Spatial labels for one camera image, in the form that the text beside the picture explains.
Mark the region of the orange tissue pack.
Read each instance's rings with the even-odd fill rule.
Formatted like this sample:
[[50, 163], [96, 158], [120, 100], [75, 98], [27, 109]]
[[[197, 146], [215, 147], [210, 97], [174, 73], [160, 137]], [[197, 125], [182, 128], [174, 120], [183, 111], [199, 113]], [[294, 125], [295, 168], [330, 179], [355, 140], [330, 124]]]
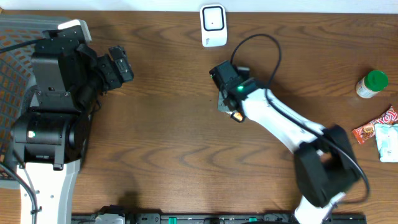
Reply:
[[239, 112], [233, 112], [231, 118], [239, 123], [244, 121], [244, 116]]

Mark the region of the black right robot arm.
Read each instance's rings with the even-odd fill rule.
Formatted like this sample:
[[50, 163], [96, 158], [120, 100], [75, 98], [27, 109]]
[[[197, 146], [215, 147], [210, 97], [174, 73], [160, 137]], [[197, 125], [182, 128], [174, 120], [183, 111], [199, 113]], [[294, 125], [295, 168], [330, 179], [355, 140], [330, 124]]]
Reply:
[[229, 61], [209, 72], [219, 90], [218, 109], [241, 123], [249, 119], [275, 136], [293, 155], [302, 194], [294, 217], [299, 223], [324, 223], [357, 182], [359, 168], [346, 132], [310, 121], [278, 100], [249, 69]]

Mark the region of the light green wet wipes pack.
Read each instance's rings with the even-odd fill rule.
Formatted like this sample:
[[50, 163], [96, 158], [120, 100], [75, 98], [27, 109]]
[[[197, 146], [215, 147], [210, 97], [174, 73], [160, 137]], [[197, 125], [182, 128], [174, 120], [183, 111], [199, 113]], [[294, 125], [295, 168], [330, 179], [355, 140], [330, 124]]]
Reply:
[[381, 162], [397, 162], [397, 124], [376, 124], [376, 144]]

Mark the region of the orange red snack bag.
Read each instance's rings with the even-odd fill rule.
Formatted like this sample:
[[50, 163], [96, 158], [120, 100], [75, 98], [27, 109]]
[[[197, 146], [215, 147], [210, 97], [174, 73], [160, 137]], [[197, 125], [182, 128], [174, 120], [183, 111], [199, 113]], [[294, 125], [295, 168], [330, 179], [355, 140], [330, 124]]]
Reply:
[[376, 135], [375, 125], [376, 124], [394, 124], [397, 121], [397, 111], [393, 106], [384, 112], [380, 117], [373, 119], [372, 121], [364, 124], [354, 130], [356, 140], [359, 144], [364, 144], [368, 139], [371, 139]]

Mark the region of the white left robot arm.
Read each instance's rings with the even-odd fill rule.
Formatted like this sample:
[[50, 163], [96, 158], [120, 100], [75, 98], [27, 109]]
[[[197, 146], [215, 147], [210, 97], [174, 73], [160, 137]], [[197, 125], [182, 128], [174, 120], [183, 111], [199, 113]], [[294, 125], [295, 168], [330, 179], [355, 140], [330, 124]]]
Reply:
[[11, 156], [2, 168], [21, 187], [22, 223], [70, 223], [77, 176], [98, 97], [134, 78], [127, 53], [98, 56], [79, 37], [34, 42], [36, 83], [13, 124]]

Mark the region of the green lid white jar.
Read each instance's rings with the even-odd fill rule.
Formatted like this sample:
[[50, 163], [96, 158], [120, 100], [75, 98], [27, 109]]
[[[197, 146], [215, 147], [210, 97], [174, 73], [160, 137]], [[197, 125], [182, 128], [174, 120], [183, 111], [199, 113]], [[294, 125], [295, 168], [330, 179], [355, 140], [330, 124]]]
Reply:
[[380, 71], [370, 71], [356, 84], [355, 90], [358, 96], [368, 99], [377, 95], [389, 84], [388, 76]]

